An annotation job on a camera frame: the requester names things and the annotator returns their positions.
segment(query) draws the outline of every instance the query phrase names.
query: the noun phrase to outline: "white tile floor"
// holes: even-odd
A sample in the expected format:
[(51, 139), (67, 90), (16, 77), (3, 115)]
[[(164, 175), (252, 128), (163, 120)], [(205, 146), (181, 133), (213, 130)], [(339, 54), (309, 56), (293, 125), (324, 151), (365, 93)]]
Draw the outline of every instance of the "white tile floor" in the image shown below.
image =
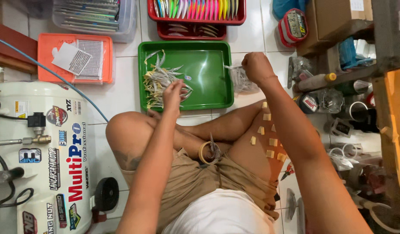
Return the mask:
[[(144, 41), (160, 40), (156, 32), (156, 23), (147, 15), (147, 1), (140, 0), (137, 6), (139, 8), (139, 17), (137, 17), (137, 29), (133, 42), (115, 44), (116, 77), (114, 83), (103, 86), (85, 84), (76, 86), (94, 101), (108, 119), (121, 112), (140, 111), (138, 45)], [(35, 40), (38, 39), (40, 33), (69, 33), (67, 30), (55, 26), (51, 20), (30, 18), (27, 14), (19, 12), (6, 3), (4, 4), (3, 23)], [(271, 13), (271, 0), (248, 0), (245, 23), (238, 27), (228, 27), (225, 40), (231, 47), (233, 64), (240, 64), (244, 55), (248, 52), (265, 52), (281, 84), (286, 87), (288, 58), (296, 55), (296, 52), (286, 49), (276, 42), (276, 25), (277, 21)], [(5, 69), (5, 81), (29, 80), (30, 78), (34, 79), (34, 76)], [(234, 104), (227, 109), (184, 111), (177, 123), (180, 125), (197, 125), (217, 118), (232, 109), (252, 104), (264, 98), (265, 96), (262, 92), (251, 95), (238, 95), (235, 97)], [(98, 234), (115, 230), (123, 212), (129, 189), (106, 141), (105, 121), (93, 107), (89, 106), (89, 110), (89, 123), (91, 126), (89, 126), (88, 141), (91, 144), (88, 145), (91, 147), (88, 148), (88, 151), (95, 157), (95, 160), (91, 161), (93, 168), (93, 176), (90, 179), (91, 186), (94, 187), (101, 178), (114, 177), (118, 180), (121, 191), (119, 205), (113, 211), (107, 212), (108, 220), (92, 226), (90, 233)], [(288, 162), (286, 162), (283, 170), (286, 169)], [(279, 184), (278, 193), (281, 200), (276, 203), (276, 211), (280, 213), (280, 218), (274, 224), (277, 234), (297, 233), (296, 220), (294, 221), (293, 219), (289, 223), (283, 222), (287, 188), (293, 189), (296, 199), (300, 197), (295, 174), (287, 177)]]

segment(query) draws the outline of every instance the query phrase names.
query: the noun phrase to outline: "red tray with lures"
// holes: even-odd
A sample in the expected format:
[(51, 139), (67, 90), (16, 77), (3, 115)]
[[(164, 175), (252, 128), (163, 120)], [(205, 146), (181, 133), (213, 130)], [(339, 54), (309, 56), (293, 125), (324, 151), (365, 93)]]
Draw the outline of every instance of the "red tray with lures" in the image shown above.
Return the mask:
[[(223, 24), (223, 25), (236, 26), (236, 25), (242, 25), (246, 20), (246, 0), (147, 0), (147, 2), (148, 2), (148, 15), (152, 20), (156, 22), (206, 23), (206, 24)], [(173, 6), (176, 5), (177, 9), (182, 8), (186, 10), (181, 10), (180, 14), (178, 13), (177, 10), (176, 13), (172, 14), (172, 16), (174, 17), (169, 17), (171, 3), (173, 3)], [(212, 6), (212, 3), (214, 5), (213, 11), (211, 11), (210, 8)], [(209, 9), (208, 13), (206, 12), (202, 13), (203, 8), (205, 10), (208, 8)]]
[(158, 35), (163, 40), (223, 40), (226, 26), (221, 24), (157, 23)]

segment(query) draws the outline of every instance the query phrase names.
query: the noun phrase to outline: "fist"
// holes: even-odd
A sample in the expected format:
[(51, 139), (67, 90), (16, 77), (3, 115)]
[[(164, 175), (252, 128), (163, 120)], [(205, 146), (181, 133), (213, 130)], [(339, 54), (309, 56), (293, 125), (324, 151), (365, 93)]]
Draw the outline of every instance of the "fist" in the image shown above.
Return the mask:
[(262, 52), (246, 54), (242, 61), (242, 66), (249, 80), (258, 86), (262, 86), (273, 80), (278, 82), (278, 77), (275, 75), (274, 70), (272, 70), (268, 58)]

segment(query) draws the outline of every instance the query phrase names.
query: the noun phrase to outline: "clear plastic container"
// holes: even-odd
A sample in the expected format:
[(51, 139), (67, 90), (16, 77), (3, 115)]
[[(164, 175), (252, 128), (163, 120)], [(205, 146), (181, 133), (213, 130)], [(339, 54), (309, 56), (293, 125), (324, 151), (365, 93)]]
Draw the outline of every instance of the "clear plastic container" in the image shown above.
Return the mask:
[[(54, 0), (54, 4), (62, 4), (64, 0)], [(130, 43), (134, 40), (136, 32), (136, 17), (138, 16), (136, 10), (136, 0), (121, 0), (121, 7), (119, 9), (119, 30), (116, 32), (100, 32), (86, 29), (77, 29), (63, 26), (63, 15), (53, 13), (53, 22), (60, 28), (69, 29), (83, 34), (106, 35), (112, 38), (113, 42)]]

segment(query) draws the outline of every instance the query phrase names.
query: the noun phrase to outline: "red plastic tray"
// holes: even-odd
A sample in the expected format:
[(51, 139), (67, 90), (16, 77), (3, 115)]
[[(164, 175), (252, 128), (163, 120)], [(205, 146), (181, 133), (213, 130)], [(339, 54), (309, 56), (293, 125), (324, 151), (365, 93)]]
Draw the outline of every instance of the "red plastic tray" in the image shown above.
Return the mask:
[(177, 18), (163, 18), (157, 17), (154, 10), (154, 0), (147, 0), (148, 2), (148, 15), (156, 22), (179, 22), (179, 23), (207, 23), (207, 24), (224, 24), (224, 25), (242, 25), (246, 20), (246, 0), (239, 0), (239, 8), (237, 10), (237, 16), (232, 20), (203, 20), (203, 19), (177, 19)]
[(187, 27), (187, 31), (188, 32), (176, 32), (179, 34), (184, 35), (184, 37), (182, 36), (168, 36), (169, 33), (174, 33), (169, 31), (169, 28), (172, 28), (172, 26), (168, 25), (169, 23), (165, 23), (165, 22), (158, 22), (157, 23), (157, 31), (158, 31), (158, 36), (161, 37), (161, 39), (163, 40), (167, 40), (167, 41), (175, 41), (175, 40), (223, 40), (226, 37), (226, 26), (225, 25), (221, 25), (221, 24), (214, 24), (213, 27), (215, 27), (216, 29), (218, 29), (217, 31), (217, 37), (202, 37), (200, 36), (198, 33), (195, 33), (193, 30), (194, 25), (196, 25), (196, 27), (201, 27), (205, 24), (187, 24), (187, 23), (183, 23), (182, 25)]

